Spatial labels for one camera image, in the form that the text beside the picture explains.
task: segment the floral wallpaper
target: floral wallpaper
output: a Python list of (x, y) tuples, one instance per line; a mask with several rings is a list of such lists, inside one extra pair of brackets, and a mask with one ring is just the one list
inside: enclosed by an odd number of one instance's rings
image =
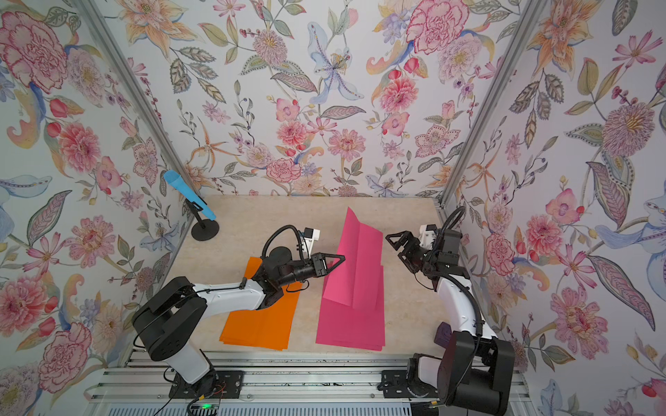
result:
[(97, 5), (203, 194), (379, 197), (441, 192), (525, 6)]
[(0, 415), (80, 414), (186, 226), (69, 1), (0, 1)]
[(456, 184), (543, 416), (666, 415), (666, 3), (549, 0)]

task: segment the table surface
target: table surface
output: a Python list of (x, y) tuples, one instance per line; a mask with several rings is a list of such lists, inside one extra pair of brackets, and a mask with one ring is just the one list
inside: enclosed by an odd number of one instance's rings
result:
[[(198, 242), (188, 235), (168, 279), (186, 276), (190, 282), (202, 284), (239, 282), (249, 257), (259, 257), (268, 237), (285, 224), (293, 224), (299, 230), (305, 227), (321, 230), (314, 252), (335, 253), (347, 207), (353, 209), (359, 221), (384, 235), (404, 230), (417, 233), (422, 224), (439, 224), (429, 198), (209, 196), (206, 202), (217, 215), (220, 232), (207, 242)], [(271, 247), (277, 246), (292, 248), (296, 254), (292, 233), (277, 237)], [(433, 342), (439, 324), (448, 321), (441, 300), (414, 281), (414, 275), (386, 241), (382, 265), (386, 346), (381, 352), (441, 356), (444, 349)], [(424, 276), (419, 277), (429, 284)], [(376, 353), (315, 343), (323, 283), (323, 279), (310, 279), (310, 287), (300, 293), (287, 351)], [(227, 317), (224, 313), (201, 321), (191, 339), (205, 351), (271, 351), (220, 342)]]

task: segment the orange paper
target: orange paper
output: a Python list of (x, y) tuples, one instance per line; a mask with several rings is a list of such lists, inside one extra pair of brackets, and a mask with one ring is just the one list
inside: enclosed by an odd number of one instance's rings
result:
[[(250, 279), (261, 266), (261, 259), (250, 257), (245, 277)], [(289, 290), (298, 290), (300, 283), (289, 286)], [(270, 308), (258, 311), (235, 311), (229, 314), (226, 325), (220, 335), (220, 341), (230, 345), (263, 347), (282, 351), (289, 346), (291, 324), (296, 311), (299, 293), (284, 295)]]

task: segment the black round stand base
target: black round stand base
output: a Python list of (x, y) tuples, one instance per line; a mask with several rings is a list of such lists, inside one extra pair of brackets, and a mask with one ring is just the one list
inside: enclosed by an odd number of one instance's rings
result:
[(220, 224), (213, 220), (201, 220), (192, 227), (192, 237), (196, 241), (206, 241), (215, 237), (220, 231)]

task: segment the purple object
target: purple object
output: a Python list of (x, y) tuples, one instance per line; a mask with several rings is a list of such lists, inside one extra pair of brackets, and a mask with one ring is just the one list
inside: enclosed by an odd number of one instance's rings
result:
[(451, 340), (451, 325), (446, 322), (442, 322), (437, 328), (437, 333), (435, 334), (435, 343), (440, 347), (446, 348), (449, 345)]

